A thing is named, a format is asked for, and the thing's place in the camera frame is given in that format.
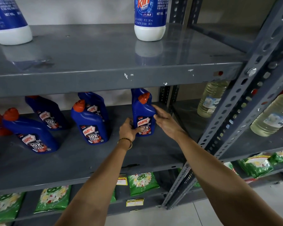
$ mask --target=yellow liquid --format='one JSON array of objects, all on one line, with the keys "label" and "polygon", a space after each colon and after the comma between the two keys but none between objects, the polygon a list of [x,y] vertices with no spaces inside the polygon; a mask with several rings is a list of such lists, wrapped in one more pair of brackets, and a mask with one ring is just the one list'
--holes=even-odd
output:
[{"label": "yellow liquid", "polygon": [[209,118],[216,109],[229,82],[211,82],[205,87],[204,93],[197,108],[197,113],[201,117]]},{"label": "yellow liquid", "polygon": [[283,94],[279,95],[250,126],[259,136],[268,137],[283,127]]}]

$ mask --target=blue plastic bottle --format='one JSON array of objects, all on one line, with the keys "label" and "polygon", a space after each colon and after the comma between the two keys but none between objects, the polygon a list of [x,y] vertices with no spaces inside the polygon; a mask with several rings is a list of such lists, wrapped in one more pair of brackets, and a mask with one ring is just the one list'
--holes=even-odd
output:
[{"label": "blue plastic bottle", "polygon": [[79,100],[71,109],[71,117],[88,144],[100,144],[109,140],[105,124],[100,116],[86,109],[84,100]]},{"label": "blue plastic bottle", "polygon": [[85,100],[87,111],[101,116],[105,124],[109,123],[104,98],[93,92],[81,92],[78,93],[78,96],[81,100]]},{"label": "blue plastic bottle", "polygon": [[57,103],[40,96],[26,96],[25,101],[50,130],[69,128],[69,123]]},{"label": "blue plastic bottle", "polygon": [[2,122],[4,127],[38,154],[55,152],[59,148],[57,141],[42,123],[20,117],[16,108],[8,109],[3,115]]},{"label": "blue plastic bottle", "polygon": [[143,127],[137,136],[149,136],[154,133],[156,110],[151,106],[152,95],[143,88],[131,89],[134,128]]}]

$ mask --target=gold bracelet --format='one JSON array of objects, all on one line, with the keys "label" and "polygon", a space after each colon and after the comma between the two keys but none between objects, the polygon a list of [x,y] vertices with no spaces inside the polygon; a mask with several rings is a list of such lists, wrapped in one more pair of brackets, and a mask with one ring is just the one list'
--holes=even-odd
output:
[{"label": "gold bracelet", "polygon": [[130,141],[130,148],[128,148],[128,150],[132,148],[132,141],[130,139],[128,139],[128,138],[121,138],[121,139],[119,139],[117,141],[117,143],[119,143],[120,140],[129,140]]}]

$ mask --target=red bottle cap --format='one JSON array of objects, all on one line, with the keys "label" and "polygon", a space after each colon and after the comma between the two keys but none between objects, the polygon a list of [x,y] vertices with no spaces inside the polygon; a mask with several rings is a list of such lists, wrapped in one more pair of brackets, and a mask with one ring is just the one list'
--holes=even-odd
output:
[{"label": "red bottle cap", "polygon": [[19,112],[16,108],[9,108],[3,114],[3,119],[6,121],[16,121],[19,118]]},{"label": "red bottle cap", "polygon": [[150,97],[150,93],[144,93],[142,95],[139,96],[139,102],[142,103],[143,105],[147,103],[148,99]]},{"label": "red bottle cap", "polygon": [[39,95],[32,95],[32,96],[27,96],[28,98],[36,99],[39,97]]},{"label": "red bottle cap", "polygon": [[73,105],[73,110],[78,113],[83,112],[84,108],[85,108],[85,100],[79,100]]}]

